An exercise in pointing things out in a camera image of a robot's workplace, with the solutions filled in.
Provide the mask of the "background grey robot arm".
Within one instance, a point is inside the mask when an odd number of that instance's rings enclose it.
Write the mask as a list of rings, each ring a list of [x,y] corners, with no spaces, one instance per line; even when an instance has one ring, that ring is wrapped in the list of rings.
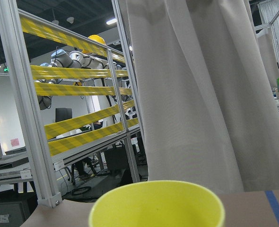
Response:
[[[41,66],[31,66],[38,97],[53,96],[115,96],[113,86],[107,86],[105,79],[128,78],[126,70],[122,70],[116,62],[109,64],[107,60],[80,51],[69,54],[63,49],[51,55],[51,62]]]

